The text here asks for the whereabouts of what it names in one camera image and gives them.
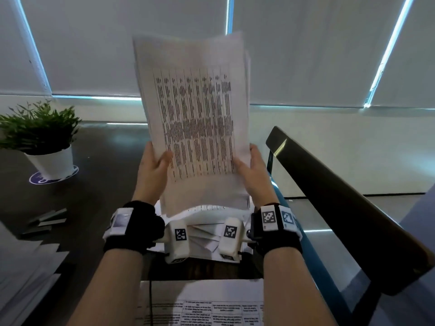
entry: white pot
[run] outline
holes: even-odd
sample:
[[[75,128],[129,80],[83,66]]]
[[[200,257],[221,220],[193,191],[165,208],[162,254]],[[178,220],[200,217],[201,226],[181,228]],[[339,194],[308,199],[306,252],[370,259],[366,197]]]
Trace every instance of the white pot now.
[[[30,162],[41,172],[43,178],[48,181],[60,180],[74,171],[73,154],[71,145],[59,152],[43,154],[41,156],[30,156],[26,154]]]

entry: white roller blind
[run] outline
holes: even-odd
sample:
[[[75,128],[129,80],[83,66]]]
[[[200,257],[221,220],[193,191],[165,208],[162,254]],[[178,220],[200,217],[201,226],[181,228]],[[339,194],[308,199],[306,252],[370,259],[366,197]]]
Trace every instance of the white roller blind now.
[[[362,107],[404,0],[234,0],[251,102]]]
[[[435,0],[414,0],[372,105],[435,107]]]
[[[132,35],[225,33],[227,0],[21,0],[53,94],[139,96]]]
[[[0,95],[44,95],[9,0],[0,0]]]

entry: circular sticker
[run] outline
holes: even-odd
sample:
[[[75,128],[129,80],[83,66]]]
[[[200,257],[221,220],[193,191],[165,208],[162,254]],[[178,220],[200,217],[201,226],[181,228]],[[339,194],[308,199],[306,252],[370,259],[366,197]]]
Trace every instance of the circular sticker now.
[[[64,181],[72,176],[74,176],[75,174],[77,174],[79,172],[79,167],[77,167],[76,165],[74,166],[74,171],[71,175],[65,177],[65,178],[61,178],[59,180],[46,180],[45,178],[42,177],[40,172],[37,172],[33,175],[30,176],[29,178],[29,182],[32,184],[36,184],[36,185],[43,185],[43,184],[52,184],[52,183],[57,183],[60,181]]]

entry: hand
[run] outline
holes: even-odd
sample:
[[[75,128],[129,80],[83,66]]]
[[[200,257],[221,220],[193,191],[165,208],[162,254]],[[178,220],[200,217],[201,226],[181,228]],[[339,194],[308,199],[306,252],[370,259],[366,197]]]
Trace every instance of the hand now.
[[[233,158],[233,164],[242,176],[246,191],[251,195],[255,207],[260,208],[271,202],[279,202],[258,147],[250,144],[249,149],[251,150],[250,168],[237,157]]]
[[[156,161],[153,143],[145,145],[140,161],[138,181],[131,200],[139,200],[155,205],[163,194],[167,183],[167,168],[171,163],[172,152],[165,151],[160,160]]]

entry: green plant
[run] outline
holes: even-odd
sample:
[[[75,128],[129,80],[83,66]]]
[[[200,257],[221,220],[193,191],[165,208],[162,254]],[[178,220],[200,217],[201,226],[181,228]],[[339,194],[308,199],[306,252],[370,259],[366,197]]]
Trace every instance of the green plant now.
[[[0,115],[0,148],[34,156],[66,149],[74,141],[81,121],[73,108],[57,111],[49,100],[10,108],[12,114]]]

